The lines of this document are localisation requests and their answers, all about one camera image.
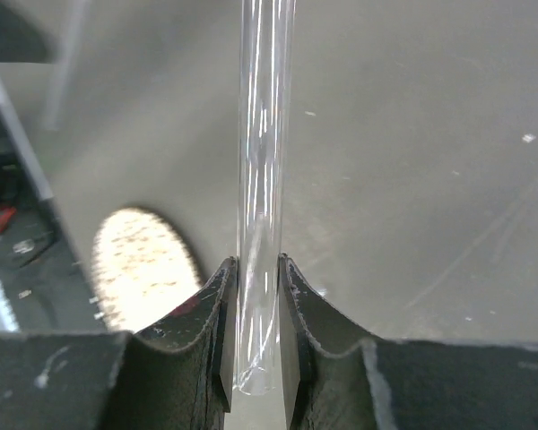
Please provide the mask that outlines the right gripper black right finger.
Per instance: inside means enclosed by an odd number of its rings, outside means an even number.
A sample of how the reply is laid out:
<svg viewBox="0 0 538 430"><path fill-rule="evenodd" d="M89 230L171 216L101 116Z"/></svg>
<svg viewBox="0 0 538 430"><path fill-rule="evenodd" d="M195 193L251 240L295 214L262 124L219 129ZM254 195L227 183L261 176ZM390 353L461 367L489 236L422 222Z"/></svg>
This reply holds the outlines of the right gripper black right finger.
<svg viewBox="0 0 538 430"><path fill-rule="evenodd" d="M386 340L279 258L290 429L538 429L538 344Z"/></svg>

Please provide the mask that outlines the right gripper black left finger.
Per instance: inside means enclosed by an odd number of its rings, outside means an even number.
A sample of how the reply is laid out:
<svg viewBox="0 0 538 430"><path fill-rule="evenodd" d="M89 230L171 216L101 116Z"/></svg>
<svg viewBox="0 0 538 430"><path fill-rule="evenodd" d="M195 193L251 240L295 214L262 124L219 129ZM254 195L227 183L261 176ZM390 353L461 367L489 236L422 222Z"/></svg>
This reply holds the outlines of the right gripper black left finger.
<svg viewBox="0 0 538 430"><path fill-rule="evenodd" d="M231 408L238 263L154 325L0 333L0 429L221 429Z"/></svg>

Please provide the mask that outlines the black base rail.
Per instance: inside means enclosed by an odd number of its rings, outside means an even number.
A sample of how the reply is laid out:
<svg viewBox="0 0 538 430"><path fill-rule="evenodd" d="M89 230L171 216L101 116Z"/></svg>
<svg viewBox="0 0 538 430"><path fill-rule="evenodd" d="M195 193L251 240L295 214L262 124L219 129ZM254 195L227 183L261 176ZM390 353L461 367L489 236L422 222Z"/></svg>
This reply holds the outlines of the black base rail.
<svg viewBox="0 0 538 430"><path fill-rule="evenodd" d="M7 331L106 328L53 200L39 190L1 110L0 318Z"/></svg>

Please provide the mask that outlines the speckled ceramic plate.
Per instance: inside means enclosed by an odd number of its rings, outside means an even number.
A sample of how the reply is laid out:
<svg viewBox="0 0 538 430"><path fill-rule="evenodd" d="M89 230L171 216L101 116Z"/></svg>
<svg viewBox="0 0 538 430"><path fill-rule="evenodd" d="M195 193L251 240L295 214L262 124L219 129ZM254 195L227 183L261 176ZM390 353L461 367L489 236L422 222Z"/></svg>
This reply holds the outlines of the speckled ceramic plate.
<svg viewBox="0 0 538 430"><path fill-rule="evenodd" d="M91 249L91 284L106 326L139 332L204 285L197 259L161 215L139 207L111 212Z"/></svg>

